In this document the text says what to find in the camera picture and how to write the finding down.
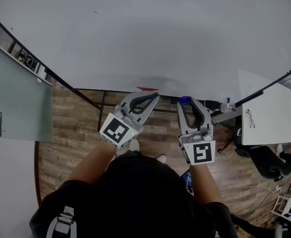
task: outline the glass door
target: glass door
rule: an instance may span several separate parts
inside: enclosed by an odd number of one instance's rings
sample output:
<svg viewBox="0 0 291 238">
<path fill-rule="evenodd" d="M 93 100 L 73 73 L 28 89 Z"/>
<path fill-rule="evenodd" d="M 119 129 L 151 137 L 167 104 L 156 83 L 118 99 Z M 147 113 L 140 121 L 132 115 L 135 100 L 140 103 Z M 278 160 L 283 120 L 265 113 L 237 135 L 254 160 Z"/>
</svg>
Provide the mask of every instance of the glass door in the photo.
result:
<svg viewBox="0 0 291 238">
<path fill-rule="evenodd" d="M 52 87 L 0 49 L 1 137 L 53 141 Z"/>
</svg>

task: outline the white table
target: white table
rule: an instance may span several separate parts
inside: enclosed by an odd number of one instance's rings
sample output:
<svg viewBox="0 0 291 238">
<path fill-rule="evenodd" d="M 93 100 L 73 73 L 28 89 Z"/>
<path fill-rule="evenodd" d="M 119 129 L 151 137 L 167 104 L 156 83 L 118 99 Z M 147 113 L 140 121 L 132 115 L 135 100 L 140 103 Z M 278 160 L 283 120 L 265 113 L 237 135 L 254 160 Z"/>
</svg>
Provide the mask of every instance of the white table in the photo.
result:
<svg viewBox="0 0 291 238">
<path fill-rule="evenodd" d="M 255 128 L 249 126 L 248 109 Z M 243 145 L 291 142 L 291 89 L 274 84 L 263 95 L 244 103 L 241 115 Z"/>
</svg>

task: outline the wooden floor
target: wooden floor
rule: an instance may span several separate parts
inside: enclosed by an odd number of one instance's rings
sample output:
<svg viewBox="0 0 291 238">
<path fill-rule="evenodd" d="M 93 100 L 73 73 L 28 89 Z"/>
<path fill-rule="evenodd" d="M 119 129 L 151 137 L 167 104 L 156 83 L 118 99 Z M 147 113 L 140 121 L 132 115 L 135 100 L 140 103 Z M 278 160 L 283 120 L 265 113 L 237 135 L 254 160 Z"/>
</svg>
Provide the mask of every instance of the wooden floor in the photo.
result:
<svg viewBox="0 0 291 238">
<path fill-rule="evenodd" d="M 99 111 L 55 81 L 53 81 L 53 88 L 55 142 L 40 143 L 39 146 L 41 198 L 66 181 L 72 169 L 101 140 L 97 132 Z M 102 101 L 102 92 L 82 92 L 94 102 Z M 110 92 L 105 98 L 105 103 L 118 104 L 124 96 L 123 93 Z M 170 101 L 162 99 L 156 108 L 176 110 L 176 106 L 171 105 Z M 104 108 L 102 121 L 112 110 L 113 107 Z M 230 132 L 219 125 L 214 127 L 216 149 L 224 144 Z M 166 154 L 167 164 L 182 175 L 188 169 L 188 165 L 178 146 L 179 135 L 176 114 L 152 112 L 144 125 L 144 132 L 138 137 L 141 152 L 151 157 Z M 285 144 L 283 147 L 291 153 L 291 144 Z M 274 190 L 277 185 L 282 184 L 282 192 L 286 192 L 291 182 L 291 175 L 282 182 L 264 179 L 259 175 L 252 161 L 238 156 L 234 149 L 235 147 L 230 145 L 223 153 L 216 153 L 215 162 L 208 165 L 220 191 L 223 191 L 224 203 L 238 217 L 262 227 L 267 223 L 270 227 L 272 220 L 275 219 L 270 210 L 277 198 L 276 193 L 270 193 L 267 189 L 259 187 L 228 190 L 241 186 L 263 186 Z M 118 154 L 126 150 L 127 146 L 120 149 Z M 264 203 L 258 207 L 266 196 Z M 249 237 L 241 231 L 238 233 L 240 237 Z"/>
</svg>

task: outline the sneaker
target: sneaker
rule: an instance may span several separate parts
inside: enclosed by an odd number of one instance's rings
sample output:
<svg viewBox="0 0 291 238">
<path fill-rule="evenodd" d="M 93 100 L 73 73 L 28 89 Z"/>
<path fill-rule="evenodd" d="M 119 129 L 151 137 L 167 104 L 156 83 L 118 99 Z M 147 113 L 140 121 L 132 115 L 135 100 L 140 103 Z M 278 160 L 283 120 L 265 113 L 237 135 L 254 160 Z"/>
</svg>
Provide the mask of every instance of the sneaker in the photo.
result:
<svg viewBox="0 0 291 238">
<path fill-rule="evenodd" d="M 156 158 L 158 161 L 162 162 L 163 164 L 166 163 L 167 156 L 165 154 L 161 154 L 159 157 Z"/>
<path fill-rule="evenodd" d="M 137 139 L 133 139 L 130 142 L 130 147 L 129 147 L 130 151 L 140 151 L 140 144 L 139 141 L 137 141 Z"/>
<path fill-rule="evenodd" d="M 282 144 L 278 144 L 277 148 L 276 148 L 276 155 L 280 156 L 280 153 L 283 152 L 283 147 Z"/>
</svg>

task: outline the red object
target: red object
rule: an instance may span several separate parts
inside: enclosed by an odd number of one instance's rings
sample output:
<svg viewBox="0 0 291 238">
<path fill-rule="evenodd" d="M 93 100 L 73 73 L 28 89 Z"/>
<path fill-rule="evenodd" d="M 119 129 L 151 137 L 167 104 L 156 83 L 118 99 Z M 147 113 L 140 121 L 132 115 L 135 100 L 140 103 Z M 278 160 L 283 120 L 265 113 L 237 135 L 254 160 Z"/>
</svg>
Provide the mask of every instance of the red object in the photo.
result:
<svg viewBox="0 0 291 238">
<path fill-rule="evenodd" d="M 139 88 L 142 91 L 158 91 L 158 89 L 154 89 L 154 88 L 147 88 L 147 87 L 139 87 L 137 86 L 137 88 Z"/>
</svg>

